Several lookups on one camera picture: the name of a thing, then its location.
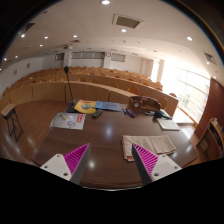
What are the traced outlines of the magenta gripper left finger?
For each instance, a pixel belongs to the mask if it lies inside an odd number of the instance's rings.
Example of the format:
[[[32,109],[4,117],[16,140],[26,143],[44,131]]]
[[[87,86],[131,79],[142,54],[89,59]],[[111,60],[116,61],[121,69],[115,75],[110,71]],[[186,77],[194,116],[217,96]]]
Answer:
[[[79,185],[90,154],[91,147],[87,143],[65,155],[55,154],[41,169]]]

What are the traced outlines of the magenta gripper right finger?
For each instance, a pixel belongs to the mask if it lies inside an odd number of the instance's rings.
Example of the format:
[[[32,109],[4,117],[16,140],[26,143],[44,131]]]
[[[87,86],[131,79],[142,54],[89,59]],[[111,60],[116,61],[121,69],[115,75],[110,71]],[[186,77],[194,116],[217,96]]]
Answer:
[[[132,145],[132,155],[143,185],[148,185],[181,170],[181,167],[166,154],[157,155],[136,144]]]

